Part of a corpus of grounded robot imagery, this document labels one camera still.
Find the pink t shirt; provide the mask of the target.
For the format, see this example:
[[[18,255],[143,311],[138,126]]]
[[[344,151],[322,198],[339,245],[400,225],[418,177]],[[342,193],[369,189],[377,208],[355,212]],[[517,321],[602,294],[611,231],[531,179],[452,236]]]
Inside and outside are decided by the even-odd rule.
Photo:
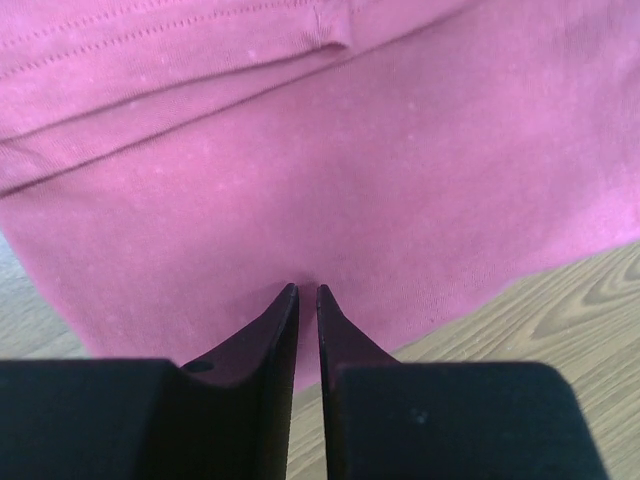
[[[639,237],[635,1],[5,1],[1,229],[99,356],[295,283],[396,349]]]

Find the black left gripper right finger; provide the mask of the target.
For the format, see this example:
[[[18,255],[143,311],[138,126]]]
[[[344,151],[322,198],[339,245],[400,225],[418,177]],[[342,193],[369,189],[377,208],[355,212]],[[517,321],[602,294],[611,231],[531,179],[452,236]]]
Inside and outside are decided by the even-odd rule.
[[[403,363],[317,291],[331,479],[604,479],[564,377],[539,362]]]

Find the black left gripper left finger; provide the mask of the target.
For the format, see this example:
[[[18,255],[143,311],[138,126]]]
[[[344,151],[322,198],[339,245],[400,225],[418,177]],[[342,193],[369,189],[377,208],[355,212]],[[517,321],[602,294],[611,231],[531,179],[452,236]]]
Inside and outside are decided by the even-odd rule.
[[[9,360],[1,365],[5,479],[282,479],[299,294],[286,286],[206,354]]]

